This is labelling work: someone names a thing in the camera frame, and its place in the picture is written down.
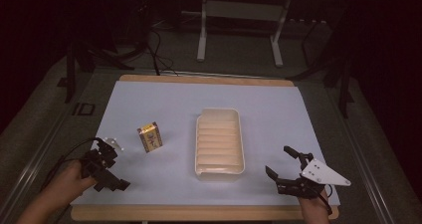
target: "metal stand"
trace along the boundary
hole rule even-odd
[[[75,60],[78,60],[78,63],[84,72],[93,72],[96,66],[92,60],[92,55],[107,61],[112,66],[121,70],[134,70],[133,67],[121,63],[118,59],[101,49],[96,48],[94,45],[84,41],[76,41],[68,47],[66,77],[67,95],[65,103],[68,103],[71,100],[76,90]],[[155,67],[155,72],[159,74],[157,67]]]
[[[274,6],[264,4],[202,0],[201,34],[199,36],[197,61],[205,61],[205,49],[207,43],[207,17],[226,17],[278,22],[277,31],[270,37],[270,42],[273,50],[275,65],[276,67],[281,67],[283,65],[283,60],[280,53],[279,38],[283,26],[286,22],[286,16],[288,14],[291,1],[292,0],[286,0],[284,6]]]
[[[323,78],[323,84],[326,87],[333,88],[337,83],[338,79],[341,78],[340,84],[340,95],[338,101],[338,107],[343,115],[347,118],[347,102],[349,100],[348,85],[350,80],[350,58],[335,58],[328,62],[319,63],[316,61],[314,66],[311,66],[308,70],[295,75],[293,77],[286,77],[286,80],[300,81],[316,72],[328,69],[328,73]]]

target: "robotic arm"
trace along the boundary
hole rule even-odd
[[[279,174],[266,166],[267,175],[276,182],[278,193],[307,199],[320,198],[330,215],[331,208],[320,193],[326,184],[349,186],[350,181],[316,160],[311,153],[297,152],[289,146],[285,146],[284,151],[294,159],[299,158],[302,172],[296,180],[288,180],[280,178]]]
[[[111,191],[116,189],[124,191],[130,182],[116,178],[107,170],[115,164],[114,159],[117,153],[113,146],[118,146],[118,144],[111,138],[105,140],[95,138],[95,140],[98,142],[99,149],[92,149],[81,158],[82,177],[93,177],[97,181],[94,189],[98,192],[104,187]]]

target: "dark background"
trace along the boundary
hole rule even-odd
[[[200,0],[152,1],[154,10],[175,24],[181,10],[200,11],[201,6]],[[311,6],[321,1],[325,0],[293,0],[288,16],[324,19]],[[422,149],[418,135],[422,131],[418,69],[421,0],[347,1],[351,1],[347,16],[337,24],[332,41],[339,46],[331,51],[335,54],[341,49],[352,49],[352,75],[358,79],[403,170],[422,199],[422,181],[417,174]],[[118,4],[116,7],[120,9],[114,11],[116,14],[130,9]],[[51,66],[65,56],[75,35],[75,24],[70,18],[96,27],[93,39],[105,47],[113,45],[111,36],[117,24],[109,19],[109,11],[104,10],[101,0],[0,0],[0,9],[2,131]]]

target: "floor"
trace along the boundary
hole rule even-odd
[[[232,31],[231,35],[228,35],[226,29],[220,27],[219,22],[221,21],[215,21],[215,25],[209,31],[205,61],[198,63],[196,61],[197,42],[199,41],[197,17],[185,17],[184,26],[178,30],[171,28],[165,22],[157,21],[153,26],[156,33],[151,33],[149,40],[150,46],[157,49],[158,65],[162,74],[211,74],[214,76],[279,79],[295,75],[307,68],[301,42],[304,34],[310,28],[309,26],[297,22],[287,24],[280,42],[286,66],[280,69],[274,66],[267,34],[258,31],[258,35],[254,35],[248,29],[237,29]],[[326,32],[327,27],[321,24],[316,29],[316,33],[307,40],[308,46],[311,46],[308,59],[312,59],[323,46]],[[102,83],[102,81],[115,79],[116,76],[122,74],[122,71],[111,68],[101,61],[97,61],[97,63],[98,68],[94,74],[78,72],[78,86],[75,94],[78,98],[77,101],[89,102],[93,99],[106,99],[107,93],[112,90],[112,87],[105,87],[105,83]],[[125,63],[136,67],[134,73],[153,74],[152,59],[148,53],[140,54],[125,61]],[[101,120],[100,113],[92,119],[69,117],[76,101],[65,104],[66,90],[56,86],[58,80],[65,75],[66,58],[52,67],[25,106],[0,136],[2,143],[0,145],[0,158],[3,160],[0,173],[2,177],[8,177],[2,178],[0,181],[0,200],[2,205],[7,203],[15,206],[13,210],[10,210],[12,220],[19,215],[25,204],[38,192],[36,186],[42,181],[42,176],[46,172],[43,168],[47,169],[57,159],[58,154],[54,150],[60,150],[60,145],[70,142],[70,139],[95,134],[96,131],[88,127],[90,125],[95,126],[93,123]],[[335,103],[338,89],[325,91],[321,84],[323,75],[324,72],[317,73],[299,83],[298,86],[310,91],[310,96],[319,96],[319,92],[323,91],[322,96],[328,94]],[[357,143],[357,146],[344,152],[347,152],[346,155],[350,157],[353,155],[363,157],[350,161],[360,162],[360,178],[366,178],[367,182],[364,183],[365,186],[359,187],[361,189],[354,189],[356,190],[355,199],[349,200],[350,203],[361,201],[360,207],[363,208],[365,207],[363,203],[369,202],[370,204],[369,199],[374,198],[375,200],[382,200],[386,205],[380,205],[380,209],[375,211],[372,208],[347,209],[344,207],[341,210],[341,218],[334,220],[332,223],[369,223],[367,221],[370,221],[370,223],[422,223],[421,204],[398,166],[382,128],[377,123],[356,81],[351,82],[349,91],[354,100],[354,103],[348,105],[349,119],[324,123],[325,117],[321,116],[320,110],[310,108],[309,112],[316,120],[320,120],[318,122],[320,125],[315,124],[315,128],[323,128],[323,131],[329,134],[330,125],[344,125],[344,130],[351,130],[351,132],[342,135],[350,139],[351,142]],[[57,132],[56,127],[58,126],[61,130],[78,130],[79,132]],[[332,140],[329,140],[330,135],[324,138],[327,138],[327,140],[321,140],[321,142],[332,142]],[[14,188],[25,187],[22,184],[18,185],[19,177],[22,177],[29,161],[34,160],[32,158],[40,150],[40,144],[46,143],[49,143],[50,147],[44,161],[40,163],[43,168],[38,170],[39,177],[32,179],[33,185],[26,186],[26,190],[23,192],[25,193],[24,196],[18,195],[19,193],[17,194]],[[324,153],[337,162],[341,162],[341,159],[345,158],[339,153],[331,153],[329,148],[326,148]],[[364,176],[365,173],[368,173],[366,169],[372,174],[371,176]],[[1,210],[3,217],[5,214],[3,211],[8,209],[4,209],[3,206]],[[62,217],[60,223],[73,223],[69,212]]]

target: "white metal leg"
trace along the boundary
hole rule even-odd
[[[280,53],[280,47],[279,47],[279,38],[280,34],[282,33],[283,26],[286,22],[286,16],[288,15],[289,6],[292,0],[286,0],[284,9],[282,13],[280,14],[279,19],[279,26],[277,28],[277,31],[274,35],[270,37],[271,47],[273,50],[273,56],[274,56],[274,62],[276,63],[276,67],[282,67],[283,66],[283,60],[282,55]]]
[[[202,0],[201,34],[199,35],[198,56],[196,57],[196,60],[198,62],[203,62],[205,60],[205,49],[207,46],[206,19],[207,19],[207,0]]]

